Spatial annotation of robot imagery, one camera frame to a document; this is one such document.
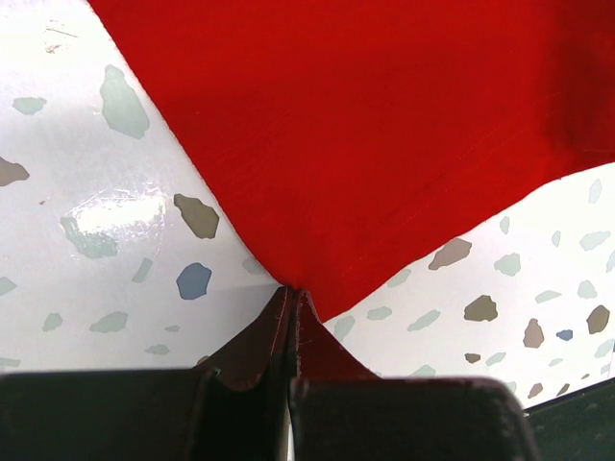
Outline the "red t shirt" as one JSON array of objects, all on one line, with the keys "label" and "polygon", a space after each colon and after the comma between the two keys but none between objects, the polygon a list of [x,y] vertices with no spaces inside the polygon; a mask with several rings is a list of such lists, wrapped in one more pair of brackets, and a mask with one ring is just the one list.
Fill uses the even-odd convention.
[{"label": "red t shirt", "polygon": [[610,1],[95,1],[235,230],[321,319],[614,159]]}]

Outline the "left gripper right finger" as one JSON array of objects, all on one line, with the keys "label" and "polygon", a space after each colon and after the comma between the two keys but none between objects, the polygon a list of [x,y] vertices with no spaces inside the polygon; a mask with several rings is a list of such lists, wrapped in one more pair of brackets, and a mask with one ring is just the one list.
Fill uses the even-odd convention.
[{"label": "left gripper right finger", "polygon": [[518,401],[483,377],[377,376],[296,299],[288,403],[298,460],[537,460]]}]

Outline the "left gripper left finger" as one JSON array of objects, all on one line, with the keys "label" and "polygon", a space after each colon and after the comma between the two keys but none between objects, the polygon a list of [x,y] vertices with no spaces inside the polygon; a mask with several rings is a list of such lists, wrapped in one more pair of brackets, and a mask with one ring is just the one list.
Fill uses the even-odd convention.
[{"label": "left gripper left finger", "polygon": [[255,321],[189,369],[8,374],[5,460],[283,460],[285,346],[278,289]]}]

